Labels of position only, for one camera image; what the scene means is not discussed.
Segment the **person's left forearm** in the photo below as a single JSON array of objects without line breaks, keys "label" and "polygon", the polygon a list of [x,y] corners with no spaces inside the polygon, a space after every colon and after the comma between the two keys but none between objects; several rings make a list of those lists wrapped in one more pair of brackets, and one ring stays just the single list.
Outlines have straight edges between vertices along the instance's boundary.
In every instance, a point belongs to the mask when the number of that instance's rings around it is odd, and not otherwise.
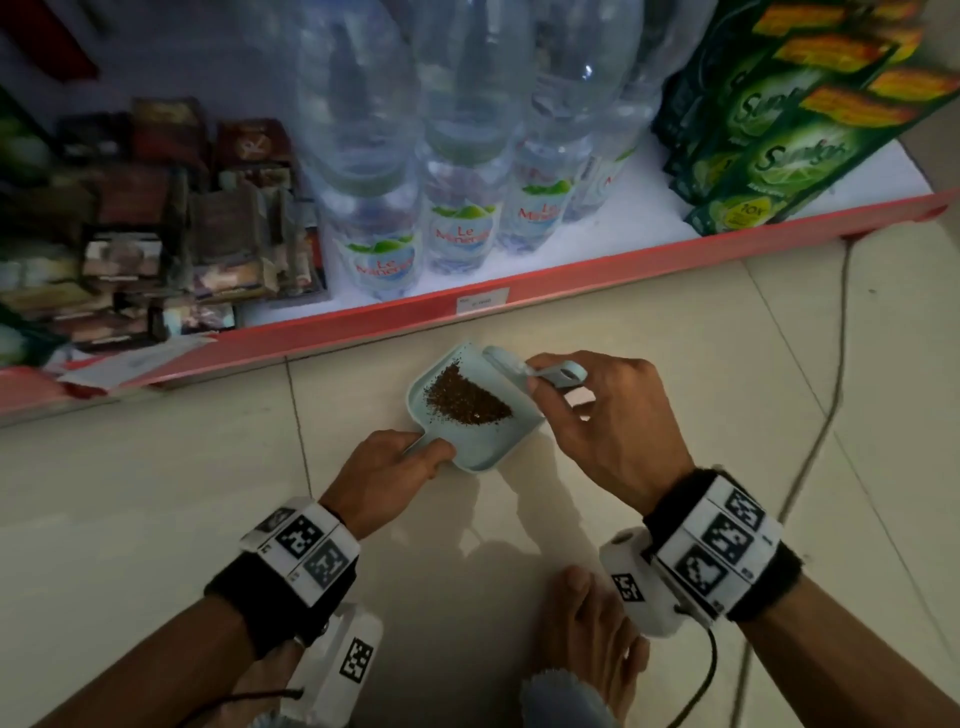
[{"label": "person's left forearm", "polygon": [[31,728],[176,728],[225,696],[255,657],[242,615],[203,597]]}]

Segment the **red shelf upright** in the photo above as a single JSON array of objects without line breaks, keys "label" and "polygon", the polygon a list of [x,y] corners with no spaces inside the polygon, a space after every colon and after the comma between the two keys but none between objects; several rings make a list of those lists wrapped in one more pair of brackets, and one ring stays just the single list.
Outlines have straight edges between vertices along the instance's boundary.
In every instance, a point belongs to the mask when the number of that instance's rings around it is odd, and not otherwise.
[{"label": "red shelf upright", "polygon": [[54,81],[100,78],[99,66],[45,0],[0,0],[0,34]]}]

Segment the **black left wristband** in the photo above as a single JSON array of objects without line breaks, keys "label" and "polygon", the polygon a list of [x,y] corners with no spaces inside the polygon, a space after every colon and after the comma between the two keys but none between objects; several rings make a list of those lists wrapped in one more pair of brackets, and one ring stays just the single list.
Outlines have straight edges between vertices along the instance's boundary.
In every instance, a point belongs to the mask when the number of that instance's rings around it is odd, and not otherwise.
[{"label": "black left wristband", "polygon": [[356,563],[352,562],[316,603],[307,606],[260,557],[244,552],[217,573],[202,594],[224,601],[241,616],[259,660],[290,640],[310,647],[324,634],[355,580]]}]

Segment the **person's left hand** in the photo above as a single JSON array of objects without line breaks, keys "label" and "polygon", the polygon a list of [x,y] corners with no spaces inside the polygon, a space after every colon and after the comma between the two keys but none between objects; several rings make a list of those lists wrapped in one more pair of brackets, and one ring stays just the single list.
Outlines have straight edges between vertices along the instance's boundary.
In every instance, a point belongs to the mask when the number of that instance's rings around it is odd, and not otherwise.
[{"label": "person's left hand", "polygon": [[389,525],[426,484],[409,483],[417,432],[378,430],[359,443],[318,500],[358,542]]}]

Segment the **white marker tracker wrist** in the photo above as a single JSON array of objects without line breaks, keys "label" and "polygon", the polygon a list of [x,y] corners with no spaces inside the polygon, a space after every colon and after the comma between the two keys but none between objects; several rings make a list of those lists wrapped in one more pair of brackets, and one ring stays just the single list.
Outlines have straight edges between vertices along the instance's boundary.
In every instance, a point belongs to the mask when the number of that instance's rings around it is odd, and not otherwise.
[{"label": "white marker tracker wrist", "polygon": [[770,566],[783,525],[722,470],[667,537],[654,538],[651,566],[684,612],[711,627],[744,599]]},{"label": "white marker tracker wrist", "polygon": [[337,516],[305,495],[288,499],[239,541],[258,556],[308,607],[345,577],[361,553]]}]

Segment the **clear plastic water bottle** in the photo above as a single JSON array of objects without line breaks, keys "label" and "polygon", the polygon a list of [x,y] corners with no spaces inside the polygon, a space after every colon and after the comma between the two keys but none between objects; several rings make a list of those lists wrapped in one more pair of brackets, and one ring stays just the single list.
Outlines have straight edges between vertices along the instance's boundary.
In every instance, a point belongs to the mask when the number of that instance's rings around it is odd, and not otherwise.
[{"label": "clear plastic water bottle", "polygon": [[437,274],[479,269],[498,237],[530,30],[525,0],[425,0],[416,13],[419,223]]},{"label": "clear plastic water bottle", "polygon": [[638,54],[644,0],[532,0],[534,86],[497,245],[533,254],[563,223],[601,117]]},{"label": "clear plastic water bottle", "polygon": [[380,0],[298,0],[294,41],[297,155],[323,239],[357,289],[401,298],[425,258],[411,50]]},{"label": "clear plastic water bottle", "polygon": [[644,23],[632,67],[602,115],[592,154],[563,216],[565,224],[597,213],[659,112],[666,81],[701,43],[719,0],[643,0]]}]

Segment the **pile of brown debris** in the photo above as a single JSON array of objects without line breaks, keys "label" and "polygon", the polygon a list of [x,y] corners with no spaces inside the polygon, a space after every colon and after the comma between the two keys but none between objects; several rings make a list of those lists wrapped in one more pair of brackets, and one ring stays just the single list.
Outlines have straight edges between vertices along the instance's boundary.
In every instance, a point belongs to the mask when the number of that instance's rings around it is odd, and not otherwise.
[{"label": "pile of brown debris", "polygon": [[424,390],[428,410],[461,426],[486,426],[514,417],[514,410],[496,395],[468,379],[460,358],[453,359]]}]

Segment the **black wristband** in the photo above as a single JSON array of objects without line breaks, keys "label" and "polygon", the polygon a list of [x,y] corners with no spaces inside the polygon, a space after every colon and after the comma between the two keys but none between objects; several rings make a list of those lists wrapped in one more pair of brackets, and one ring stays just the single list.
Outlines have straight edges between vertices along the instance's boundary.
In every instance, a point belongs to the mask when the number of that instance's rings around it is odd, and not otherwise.
[{"label": "black wristband", "polygon": [[224,601],[241,616],[259,660],[290,640],[310,647],[324,634],[355,580],[356,563],[352,562],[316,603],[307,606],[260,557],[244,552],[217,573],[202,594]]},{"label": "black wristband", "polygon": [[[665,538],[674,528],[677,528],[683,516],[692,507],[694,497],[702,495],[706,490],[707,480],[702,471],[711,471],[711,469],[696,468],[668,491],[651,514],[643,516],[643,524],[649,530],[652,538],[651,546],[646,553],[648,560],[651,559],[654,539]],[[715,469],[715,471],[722,471],[731,476],[722,469]],[[723,618],[733,623],[747,623],[757,618],[798,583],[802,570],[802,560],[789,546],[781,541],[773,561],[757,583]]]}]

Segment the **red and white shelf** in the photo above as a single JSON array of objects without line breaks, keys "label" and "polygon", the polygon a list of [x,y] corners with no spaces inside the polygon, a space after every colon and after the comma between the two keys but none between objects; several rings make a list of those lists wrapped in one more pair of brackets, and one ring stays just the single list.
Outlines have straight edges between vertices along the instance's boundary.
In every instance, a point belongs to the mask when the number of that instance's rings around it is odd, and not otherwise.
[{"label": "red and white shelf", "polygon": [[[711,237],[685,224],[687,208],[666,186],[662,150],[644,142],[629,159],[618,186],[598,213],[566,224],[534,253],[494,251],[466,275],[424,272],[410,293],[376,302],[357,289],[330,245],[324,254],[331,297],[281,307],[255,301],[241,307],[239,328],[215,334],[218,341],[186,354],[121,389],[141,388],[259,361],[330,351],[356,342],[429,329],[459,318],[570,297],[727,261],[838,237],[858,238],[876,230],[934,219],[960,204],[960,176],[929,176],[917,156],[894,141],[871,156],[798,217]],[[457,316],[461,296],[510,287],[508,302]],[[62,370],[0,370],[0,417],[78,400],[55,381]]]}]

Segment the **white marker tracker left wrist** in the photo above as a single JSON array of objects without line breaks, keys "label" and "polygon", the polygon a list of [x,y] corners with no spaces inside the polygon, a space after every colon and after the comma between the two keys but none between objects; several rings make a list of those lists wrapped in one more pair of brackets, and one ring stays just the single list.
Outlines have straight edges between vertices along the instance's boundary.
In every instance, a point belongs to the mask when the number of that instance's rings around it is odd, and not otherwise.
[{"label": "white marker tracker left wrist", "polygon": [[345,577],[361,553],[337,516],[305,495],[288,499],[239,541],[258,556],[308,607]]}]

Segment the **light blue dustpan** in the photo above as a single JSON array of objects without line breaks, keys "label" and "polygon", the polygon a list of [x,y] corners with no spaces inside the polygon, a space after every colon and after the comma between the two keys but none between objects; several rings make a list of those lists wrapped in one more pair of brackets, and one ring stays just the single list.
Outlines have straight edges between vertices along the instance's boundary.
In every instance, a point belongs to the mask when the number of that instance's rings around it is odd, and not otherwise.
[{"label": "light blue dustpan", "polygon": [[[456,368],[461,378],[497,399],[509,409],[504,418],[465,423],[442,409],[430,391],[446,370]],[[525,378],[504,372],[471,341],[453,346],[409,386],[405,406],[410,418],[423,431],[415,451],[431,441],[442,439],[456,450],[453,464],[463,472],[484,473],[497,467],[545,421],[530,398]]]}]

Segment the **row of green pouches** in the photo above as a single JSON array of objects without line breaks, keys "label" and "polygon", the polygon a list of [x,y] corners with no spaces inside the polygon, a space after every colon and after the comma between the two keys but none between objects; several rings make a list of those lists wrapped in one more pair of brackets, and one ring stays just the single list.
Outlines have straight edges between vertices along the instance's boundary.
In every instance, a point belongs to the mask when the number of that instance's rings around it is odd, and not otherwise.
[{"label": "row of green pouches", "polygon": [[929,0],[718,0],[652,131],[703,237],[785,222],[960,98]]}]

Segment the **person's right forearm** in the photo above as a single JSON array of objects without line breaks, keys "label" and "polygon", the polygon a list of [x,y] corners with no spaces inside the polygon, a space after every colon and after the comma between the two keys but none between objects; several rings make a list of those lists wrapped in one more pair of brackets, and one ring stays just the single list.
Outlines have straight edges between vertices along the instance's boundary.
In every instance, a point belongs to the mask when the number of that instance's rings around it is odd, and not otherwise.
[{"label": "person's right forearm", "polygon": [[803,728],[960,728],[960,704],[810,577],[739,628]]}]

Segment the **light blue hand brush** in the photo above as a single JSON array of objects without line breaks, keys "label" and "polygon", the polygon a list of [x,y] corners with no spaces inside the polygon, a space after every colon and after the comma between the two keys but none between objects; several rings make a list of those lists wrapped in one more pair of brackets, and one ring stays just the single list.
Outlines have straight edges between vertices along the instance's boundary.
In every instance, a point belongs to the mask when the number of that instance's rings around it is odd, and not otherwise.
[{"label": "light blue hand brush", "polygon": [[558,390],[570,390],[583,386],[588,377],[587,370],[571,360],[535,369],[517,355],[499,346],[484,347],[482,355],[504,378],[521,389],[526,389],[529,379],[539,379],[550,383]]}]

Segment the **fuzzy blue slipper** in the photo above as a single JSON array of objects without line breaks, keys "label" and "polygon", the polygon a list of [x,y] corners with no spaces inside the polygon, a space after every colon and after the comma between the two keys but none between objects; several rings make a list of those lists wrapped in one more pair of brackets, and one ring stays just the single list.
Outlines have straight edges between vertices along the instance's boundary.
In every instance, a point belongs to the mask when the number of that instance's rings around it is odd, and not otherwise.
[{"label": "fuzzy blue slipper", "polygon": [[524,680],[519,704],[523,728],[621,728],[597,689],[565,669]]}]

